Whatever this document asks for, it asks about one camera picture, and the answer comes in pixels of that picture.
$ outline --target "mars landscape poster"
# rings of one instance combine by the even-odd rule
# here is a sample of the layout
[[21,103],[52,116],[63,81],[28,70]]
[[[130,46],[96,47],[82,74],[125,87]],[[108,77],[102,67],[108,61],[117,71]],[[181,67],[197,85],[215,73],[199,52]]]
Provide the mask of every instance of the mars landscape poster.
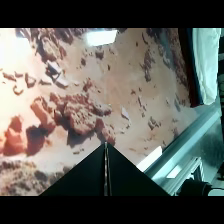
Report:
[[0,195],[39,195],[102,143],[137,165],[197,117],[177,29],[0,29]]

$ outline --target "white strip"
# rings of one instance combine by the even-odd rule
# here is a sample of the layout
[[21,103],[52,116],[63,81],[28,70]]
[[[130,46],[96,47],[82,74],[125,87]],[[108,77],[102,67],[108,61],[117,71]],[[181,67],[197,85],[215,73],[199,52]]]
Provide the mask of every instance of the white strip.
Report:
[[89,46],[111,44],[115,41],[117,30],[92,31],[86,34],[86,41]]
[[154,163],[162,155],[162,147],[158,146],[145,159],[143,159],[136,167],[144,172],[152,163]]

